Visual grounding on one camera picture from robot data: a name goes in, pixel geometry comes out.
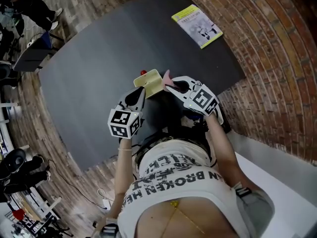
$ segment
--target book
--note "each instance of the book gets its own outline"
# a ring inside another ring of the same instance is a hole
[[[223,32],[195,5],[172,16],[201,49],[219,38]]]

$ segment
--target red brick wall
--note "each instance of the red brick wall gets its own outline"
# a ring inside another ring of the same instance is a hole
[[[317,160],[317,48],[291,0],[193,0],[247,76],[219,95],[233,129]]]

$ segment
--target red item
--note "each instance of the red item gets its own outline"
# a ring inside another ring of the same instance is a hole
[[[14,217],[17,219],[17,220],[19,220],[19,221],[21,221],[21,220],[23,220],[23,218],[24,218],[24,211],[23,211],[23,209],[19,209],[19,210],[16,210],[16,211],[13,211],[12,212],[12,214],[14,215]]]

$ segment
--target black and white marker cube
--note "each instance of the black and white marker cube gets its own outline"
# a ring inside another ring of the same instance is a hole
[[[218,104],[216,95],[206,85],[202,85],[197,92],[191,94],[190,100],[184,102],[184,107],[210,116]]]
[[[132,138],[140,128],[142,112],[111,109],[108,118],[110,133],[115,137]]]

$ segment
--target dark tabletop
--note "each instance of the dark tabletop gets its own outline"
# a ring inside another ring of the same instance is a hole
[[[117,154],[107,125],[111,108],[141,70],[167,69],[206,84],[215,94],[244,74],[223,37],[204,49],[171,19],[191,0],[132,0],[73,37],[40,71],[46,104],[67,150],[88,167]],[[134,143],[181,116],[170,93],[146,100]]]

